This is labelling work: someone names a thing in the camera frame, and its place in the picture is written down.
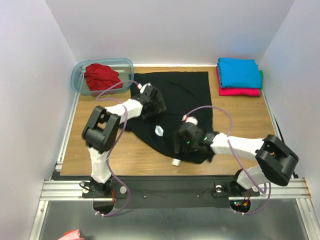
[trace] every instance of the white tag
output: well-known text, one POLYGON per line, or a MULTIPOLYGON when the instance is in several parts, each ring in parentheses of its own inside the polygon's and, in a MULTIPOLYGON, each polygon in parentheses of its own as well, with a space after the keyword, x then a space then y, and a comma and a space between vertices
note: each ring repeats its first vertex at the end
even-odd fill
POLYGON ((161 126, 156 125, 154 131, 155 131, 155 134, 157 134, 157 135, 160 136, 160 137, 163 137, 163 135, 164 135, 164 130, 163 130, 163 128, 162 128, 161 126))

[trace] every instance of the folded blue cloth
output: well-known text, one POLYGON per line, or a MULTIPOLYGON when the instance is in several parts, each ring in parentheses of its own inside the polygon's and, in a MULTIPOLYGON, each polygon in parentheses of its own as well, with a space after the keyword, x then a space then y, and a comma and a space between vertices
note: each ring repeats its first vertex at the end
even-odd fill
POLYGON ((261 89, 262 79, 255 60, 221 57, 217 63, 222 88, 261 89))

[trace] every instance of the table top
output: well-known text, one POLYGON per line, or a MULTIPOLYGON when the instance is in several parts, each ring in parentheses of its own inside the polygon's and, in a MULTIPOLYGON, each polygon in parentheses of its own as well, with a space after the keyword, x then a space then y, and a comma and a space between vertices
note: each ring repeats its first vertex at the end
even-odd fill
MULTIPOLYGON (((215 67, 135 67, 135 73, 152 72, 208 72, 212 104, 229 112, 233 118, 232 136, 242 138, 264 138, 275 134, 266 102, 263 96, 219 96, 219 86, 215 67)), ((121 101, 130 98, 130 91, 112 95, 121 101)), ((115 102, 98 102, 93 96, 79 96, 76 112, 64 154, 62 176, 89 176, 91 161, 88 149, 82 139, 82 131, 95 106, 109 107, 115 102)), ((229 120, 224 113, 213 111, 213 129, 227 133, 229 120)), ((246 168, 257 162, 241 159, 246 168)), ((172 158, 153 150, 132 132, 125 132, 112 151, 110 165, 117 175, 233 175, 240 169, 231 155, 215 155, 212 162, 202 164, 182 162, 171 165, 172 158)))

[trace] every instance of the folded pink cloth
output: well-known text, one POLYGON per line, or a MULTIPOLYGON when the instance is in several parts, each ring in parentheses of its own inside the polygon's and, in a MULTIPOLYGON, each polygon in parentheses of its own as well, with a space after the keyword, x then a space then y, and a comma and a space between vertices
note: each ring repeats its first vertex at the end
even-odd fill
POLYGON ((58 240, 85 240, 85 239, 80 237, 80 231, 78 229, 78 230, 68 232, 58 240))
POLYGON ((232 87, 222 88, 220 84, 218 67, 216 67, 215 70, 216 70, 216 77, 218 78, 220 96, 238 96, 238 95, 246 95, 246 96, 253 96, 253 97, 260 96, 260 88, 232 88, 232 87))

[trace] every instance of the white wall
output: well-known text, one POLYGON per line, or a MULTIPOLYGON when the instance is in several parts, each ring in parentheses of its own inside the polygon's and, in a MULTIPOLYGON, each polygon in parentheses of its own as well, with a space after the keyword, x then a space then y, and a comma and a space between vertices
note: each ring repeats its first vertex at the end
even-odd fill
POLYGON ((57 160, 75 59, 44 0, 1 1, 0 235, 29 239, 57 160))
POLYGON ((46 0, 76 60, 258 62, 294 0, 46 0))
POLYGON ((299 155, 320 218, 320 1, 296 0, 260 63, 284 141, 299 155))

